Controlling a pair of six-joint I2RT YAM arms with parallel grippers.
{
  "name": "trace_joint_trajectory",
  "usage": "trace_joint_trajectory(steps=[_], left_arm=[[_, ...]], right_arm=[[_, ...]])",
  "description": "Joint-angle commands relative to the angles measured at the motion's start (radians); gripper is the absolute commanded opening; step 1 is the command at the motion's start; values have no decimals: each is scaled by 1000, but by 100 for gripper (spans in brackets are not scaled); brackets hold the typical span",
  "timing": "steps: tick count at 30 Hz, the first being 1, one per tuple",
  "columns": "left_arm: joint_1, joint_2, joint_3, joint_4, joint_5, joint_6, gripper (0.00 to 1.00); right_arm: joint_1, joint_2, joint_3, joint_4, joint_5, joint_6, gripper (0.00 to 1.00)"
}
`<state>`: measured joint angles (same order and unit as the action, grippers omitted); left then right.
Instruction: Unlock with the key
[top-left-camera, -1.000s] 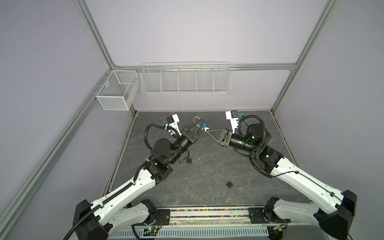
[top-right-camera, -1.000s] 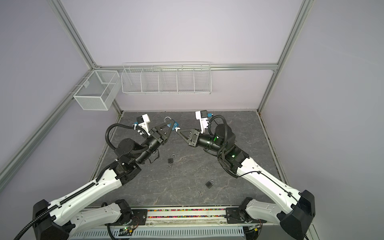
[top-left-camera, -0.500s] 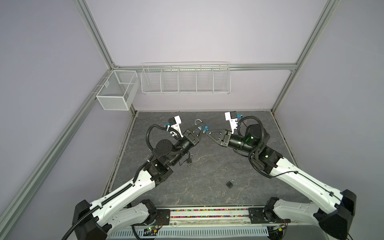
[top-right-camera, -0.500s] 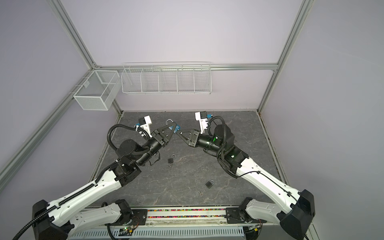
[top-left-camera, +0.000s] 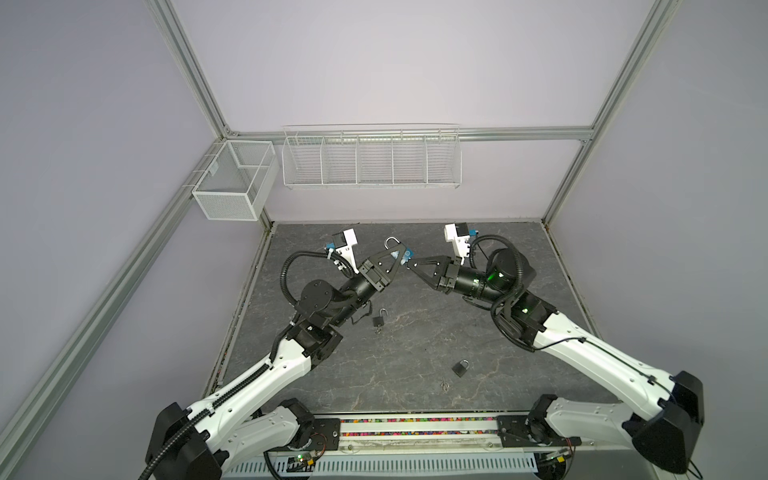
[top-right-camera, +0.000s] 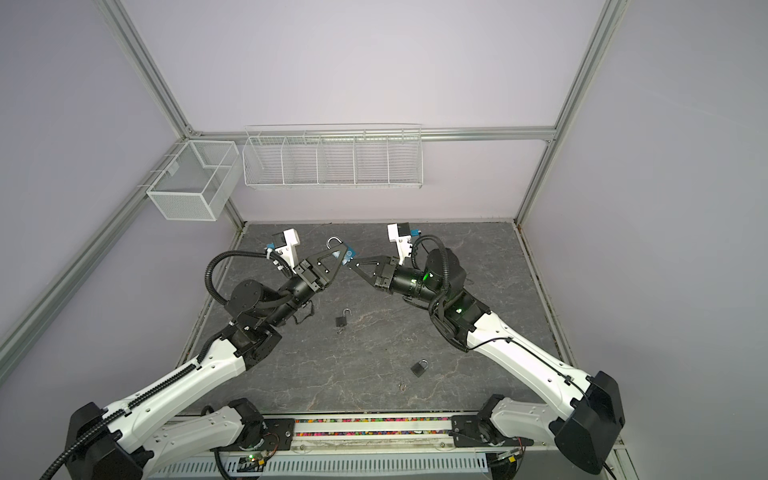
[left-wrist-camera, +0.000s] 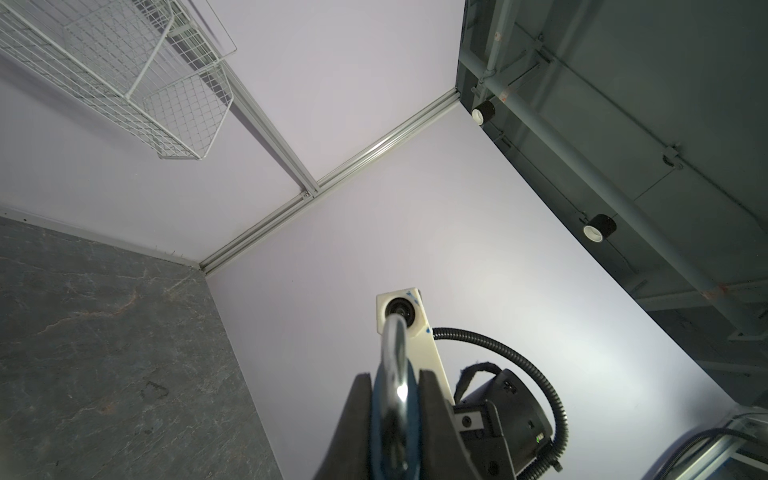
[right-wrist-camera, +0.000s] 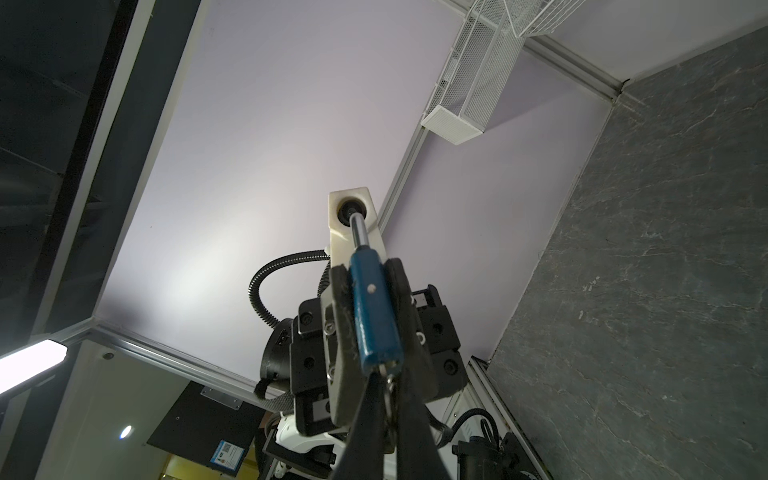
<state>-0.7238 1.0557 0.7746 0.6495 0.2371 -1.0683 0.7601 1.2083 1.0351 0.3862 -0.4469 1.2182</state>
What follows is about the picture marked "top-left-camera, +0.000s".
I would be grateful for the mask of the blue padlock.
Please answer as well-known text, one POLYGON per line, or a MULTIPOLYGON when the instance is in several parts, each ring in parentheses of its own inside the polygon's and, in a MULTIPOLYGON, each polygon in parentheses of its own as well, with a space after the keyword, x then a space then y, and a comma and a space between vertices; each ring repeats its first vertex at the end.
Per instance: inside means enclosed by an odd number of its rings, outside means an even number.
POLYGON ((400 265, 406 265, 413 256, 413 251, 394 236, 388 237, 384 245, 388 254, 400 265))

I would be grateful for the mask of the dark grey padlock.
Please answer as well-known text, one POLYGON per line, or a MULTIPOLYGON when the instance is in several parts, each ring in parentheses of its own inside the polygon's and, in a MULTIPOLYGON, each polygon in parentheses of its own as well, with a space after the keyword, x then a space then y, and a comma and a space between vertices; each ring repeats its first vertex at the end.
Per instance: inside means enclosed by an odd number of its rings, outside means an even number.
POLYGON ((467 371, 469 370, 469 366, 470 366, 469 361, 467 359, 462 359, 456 362, 452 366, 451 370, 458 378, 461 378, 467 373, 467 371))

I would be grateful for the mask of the silver padlock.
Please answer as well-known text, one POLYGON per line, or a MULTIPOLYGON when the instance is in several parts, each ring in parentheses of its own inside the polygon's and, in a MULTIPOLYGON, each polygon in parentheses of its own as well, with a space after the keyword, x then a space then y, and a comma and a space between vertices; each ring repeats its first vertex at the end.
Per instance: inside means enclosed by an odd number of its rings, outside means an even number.
POLYGON ((376 329, 382 329, 386 323, 387 310, 382 308, 379 310, 377 316, 372 319, 373 327, 376 329))

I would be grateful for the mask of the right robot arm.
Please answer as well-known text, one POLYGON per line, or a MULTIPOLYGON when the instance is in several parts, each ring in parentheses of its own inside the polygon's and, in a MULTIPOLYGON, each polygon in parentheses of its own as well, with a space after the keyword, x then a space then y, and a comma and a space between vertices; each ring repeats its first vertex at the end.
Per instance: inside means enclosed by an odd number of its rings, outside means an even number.
POLYGON ((406 265, 432 289, 486 310, 513 345, 549 354, 615 396, 613 403, 594 403, 541 395, 525 421, 533 442, 579 437, 631 447, 662 470, 701 478, 693 453, 705 423, 702 381, 633 358, 532 293, 536 271, 508 239, 481 235, 454 257, 412 258, 406 265), (475 253, 489 240, 500 246, 478 268, 475 253))

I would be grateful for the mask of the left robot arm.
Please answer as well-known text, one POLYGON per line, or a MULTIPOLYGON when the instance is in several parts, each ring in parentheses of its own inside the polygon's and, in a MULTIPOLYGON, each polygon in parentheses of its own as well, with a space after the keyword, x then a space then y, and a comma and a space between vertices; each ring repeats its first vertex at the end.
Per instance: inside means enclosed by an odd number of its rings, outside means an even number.
POLYGON ((280 288, 295 315, 272 342, 269 353, 235 380, 187 408, 172 403, 157 416, 145 457, 143 479, 219 479, 235 466, 274 448, 309 439, 314 417, 299 401, 273 411, 258 410, 308 374, 339 345, 338 327, 394 279, 411 251, 399 243, 359 267, 335 251, 317 258, 340 263, 348 273, 339 288, 322 279, 306 284, 299 297, 288 285, 288 270, 303 257, 291 254, 280 273, 280 288))

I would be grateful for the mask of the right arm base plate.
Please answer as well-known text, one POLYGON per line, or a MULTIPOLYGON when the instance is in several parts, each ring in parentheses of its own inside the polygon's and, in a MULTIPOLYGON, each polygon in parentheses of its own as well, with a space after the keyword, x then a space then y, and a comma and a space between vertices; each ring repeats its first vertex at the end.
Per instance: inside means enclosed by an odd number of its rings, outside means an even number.
POLYGON ((496 417, 498 436, 502 446, 512 447, 578 447, 582 439, 557 434, 544 420, 530 420, 527 415, 499 415, 496 417))

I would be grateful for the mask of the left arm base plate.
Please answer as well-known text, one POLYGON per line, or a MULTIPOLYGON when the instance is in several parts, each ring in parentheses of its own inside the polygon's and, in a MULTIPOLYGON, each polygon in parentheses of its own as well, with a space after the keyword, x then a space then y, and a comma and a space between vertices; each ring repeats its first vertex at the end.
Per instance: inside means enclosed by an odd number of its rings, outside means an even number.
POLYGON ((320 417, 302 423, 287 445, 274 447, 270 452, 336 451, 340 439, 341 420, 336 417, 320 417))

